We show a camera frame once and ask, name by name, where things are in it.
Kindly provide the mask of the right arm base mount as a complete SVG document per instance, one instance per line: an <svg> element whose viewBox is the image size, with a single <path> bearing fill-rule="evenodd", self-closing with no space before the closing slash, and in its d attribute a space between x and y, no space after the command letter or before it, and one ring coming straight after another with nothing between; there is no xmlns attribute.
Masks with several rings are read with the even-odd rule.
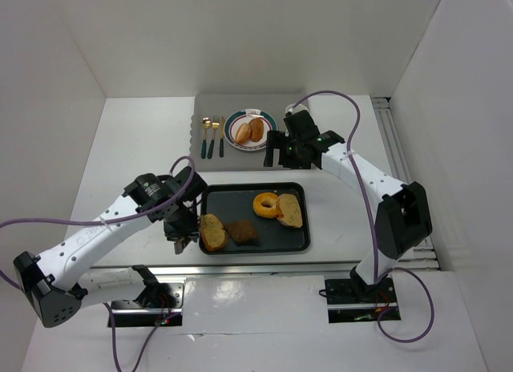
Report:
<svg viewBox="0 0 513 372"><path fill-rule="evenodd" d="M326 300L328 320L335 323L399 321L401 314L393 280L384 279L371 290L359 293L353 280L327 279L318 294Z"/></svg>

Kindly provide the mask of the brown oblong bread roll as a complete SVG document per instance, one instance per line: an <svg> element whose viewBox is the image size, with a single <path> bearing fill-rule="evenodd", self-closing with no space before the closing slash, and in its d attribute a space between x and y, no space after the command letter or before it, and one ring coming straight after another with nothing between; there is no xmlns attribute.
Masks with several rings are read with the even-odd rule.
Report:
<svg viewBox="0 0 513 372"><path fill-rule="evenodd" d="M259 142L263 138L264 134L264 122L261 118L252 119L249 122L251 129L250 140L252 142Z"/></svg>

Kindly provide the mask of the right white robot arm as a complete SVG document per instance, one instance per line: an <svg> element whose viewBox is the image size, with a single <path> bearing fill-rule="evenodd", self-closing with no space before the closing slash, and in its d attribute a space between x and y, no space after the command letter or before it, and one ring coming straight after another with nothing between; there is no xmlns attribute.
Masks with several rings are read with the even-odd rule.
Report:
<svg viewBox="0 0 513 372"><path fill-rule="evenodd" d="M362 196L371 222L369 254L350 273L362 290L373 288L409 249L433 231L426 190L388 176L349 148L334 131L321 133L308 111L287 114L286 132L268 131L265 167L273 153L284 168L311 166L328 172Z"/></svg>

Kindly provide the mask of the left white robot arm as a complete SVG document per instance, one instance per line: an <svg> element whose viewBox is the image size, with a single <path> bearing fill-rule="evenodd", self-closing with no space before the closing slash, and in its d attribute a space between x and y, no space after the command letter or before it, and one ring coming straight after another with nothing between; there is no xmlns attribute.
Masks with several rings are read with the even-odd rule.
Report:
<svg viewBox="0 0 513 372"><path fill-rule="evenodd" d="M169 307L172 290L147 266L103 272L91 268L155 222L163 222L172 241L187 245L197 240L199 221L193 208L206 188L190 167L176 176L138 176L110 207L72 236L40 254L19 254L14 259L19 286L43 326L54 328L82 308L110 301Z"/></svg>

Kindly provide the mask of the orange round bun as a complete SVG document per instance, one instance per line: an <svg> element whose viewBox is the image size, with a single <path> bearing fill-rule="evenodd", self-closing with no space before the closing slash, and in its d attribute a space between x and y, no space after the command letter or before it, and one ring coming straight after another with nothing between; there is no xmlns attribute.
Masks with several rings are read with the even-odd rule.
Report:
<svg viewBox="0 0 513 372"><path fill-rule="evenodd" d="M251 137L252 128L248 123L242 123L236 131L235 142L237 144L245 144Z"/></svg>

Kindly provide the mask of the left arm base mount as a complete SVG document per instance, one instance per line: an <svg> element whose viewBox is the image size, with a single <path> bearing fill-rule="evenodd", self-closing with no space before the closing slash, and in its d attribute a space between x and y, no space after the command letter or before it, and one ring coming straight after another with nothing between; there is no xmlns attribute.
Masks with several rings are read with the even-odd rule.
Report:
<svg viewBox="0 0 513 372"><path fill-rule="evenodd" d="M183 323L184 279L167 283L167 293L161 293L144 306L136 301L113 301L110 308L115 326L119 328L150 328L158 323L161 327L178 327Z"/></svg>

